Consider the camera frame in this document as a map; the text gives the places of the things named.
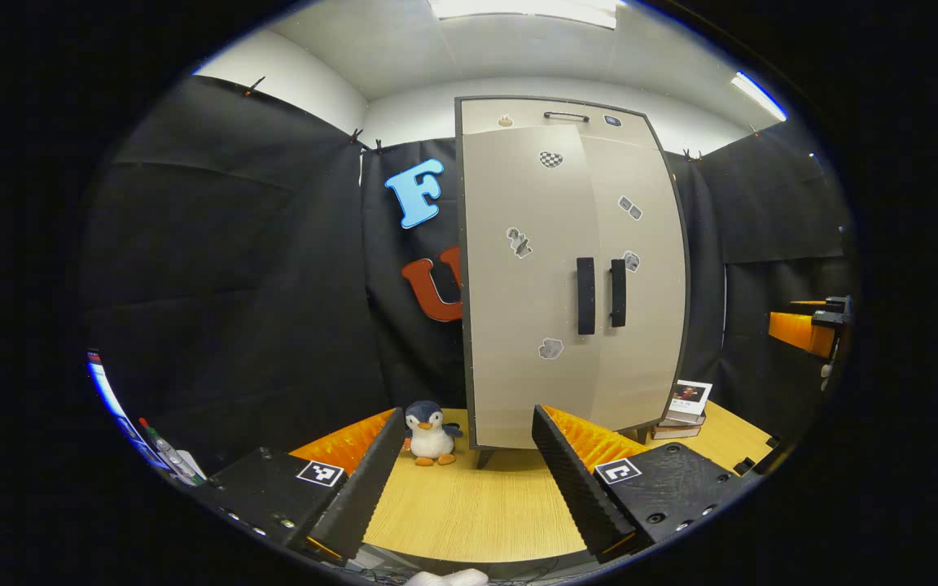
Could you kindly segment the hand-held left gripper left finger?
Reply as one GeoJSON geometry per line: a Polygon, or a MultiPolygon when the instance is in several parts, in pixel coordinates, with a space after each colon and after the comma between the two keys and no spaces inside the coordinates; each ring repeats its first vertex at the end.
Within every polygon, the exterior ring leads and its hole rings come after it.
{"type": "Polygon", "coordinates": [[[405,412],[388,409],[289,453],[259,448],[193,488],[240,531],[291,555],[353,559],[403,444],[405,412]]]}

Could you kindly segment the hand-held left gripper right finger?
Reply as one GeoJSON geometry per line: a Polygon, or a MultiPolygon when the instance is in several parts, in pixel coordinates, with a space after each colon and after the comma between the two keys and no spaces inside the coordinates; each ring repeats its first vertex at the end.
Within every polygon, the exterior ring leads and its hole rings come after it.
{"type": "Polygon", "coordinates": [[[585,548],[611,562],[726,508],[751,483],[751,459],[726,468],[678,442],[648,446],[549,405],[531,435],[585,548]]]}

